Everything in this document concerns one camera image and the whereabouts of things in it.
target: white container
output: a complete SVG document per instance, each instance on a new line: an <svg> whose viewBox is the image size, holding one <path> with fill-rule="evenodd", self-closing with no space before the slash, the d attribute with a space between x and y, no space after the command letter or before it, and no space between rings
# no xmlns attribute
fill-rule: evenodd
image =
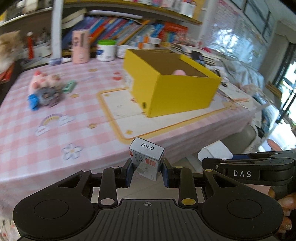
<svg viewBox="0 0 296 241"><path fill-rule="evenodd" d="M204 158L232 159L233 155L222 141L216 141L201 149L197 157L202 161Z"/></svg>
<svg viewBox="0 0 296 241"><path fill-rule="evenodd" d="M115 59L116 41L110 39L99 40L96 46L97 60L108 62Z"/></svg>

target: yellow box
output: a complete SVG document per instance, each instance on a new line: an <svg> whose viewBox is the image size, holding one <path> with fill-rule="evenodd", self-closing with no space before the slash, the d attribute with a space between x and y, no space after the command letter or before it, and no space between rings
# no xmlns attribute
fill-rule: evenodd
<svg viewBox="0 0 296 241"><path fill-rule="evenodd" d="M129 90L148 117L207 108L221 78L185 55L127 49ZM186 76L172 75L181 69Z"/></svg>

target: plush toy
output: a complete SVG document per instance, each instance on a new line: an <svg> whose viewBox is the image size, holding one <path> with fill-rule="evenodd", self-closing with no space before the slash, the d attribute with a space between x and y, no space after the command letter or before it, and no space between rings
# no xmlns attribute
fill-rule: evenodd
<svg viewBox="0 0 296 241"><path fill-rule="evenodd" d="M34 94L38 89L49 86L47 74L36 70L29 85L29 95Z"/></svg>
<svg viewBox="0 0 296 241"><path fill-rule="evenodd" d="M44 87L61 89L62 82L60 80L60 77L56 74L47 75L46 73L41 73L39 70L36 70L29 85L29 95L34 94L37 90Z"/></svg>
<svg viewBox="0 0 296 241"><path fill-rule="evenodd" d="M56 74L50 74L47 76L47 82L50 87L55 87L57 89L62 88L61 78Z"/></svg>
<svg viewBox="0 0 296 241"><path fill-rule="evenodd" d="M184 70L177 69L173 72L173 75L186 75L186 73L184 72Z"/></svg>

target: yellow dot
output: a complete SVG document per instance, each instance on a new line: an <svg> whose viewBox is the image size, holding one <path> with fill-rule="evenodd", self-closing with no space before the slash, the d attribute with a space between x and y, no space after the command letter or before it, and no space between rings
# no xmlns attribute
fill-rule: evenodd
<svg viewBox="0 0 296 241"><path fill-rule="evenodd" d="M196 201L192 198L184 198L182 201L181 201L182 204L186 205L186 206L191 206L191 205L194 205L196 203Z"/></svg>

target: blue object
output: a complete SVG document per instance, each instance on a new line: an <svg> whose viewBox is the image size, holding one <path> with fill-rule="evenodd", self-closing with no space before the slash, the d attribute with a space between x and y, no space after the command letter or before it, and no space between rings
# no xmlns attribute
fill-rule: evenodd
<svg viewBox="0 0 296 241"><path fill-rule="evenodd" d="M29 107L31 110L38 110L39 109L39 100L35 94L31 94L28 96Z"/></svg>
<svg viewBox="0 0 296 241"><path fill-rule="evenodd" d="M232 160L247 160L250 159L248 155L240 154L240 155L233 155Z"/></svg>

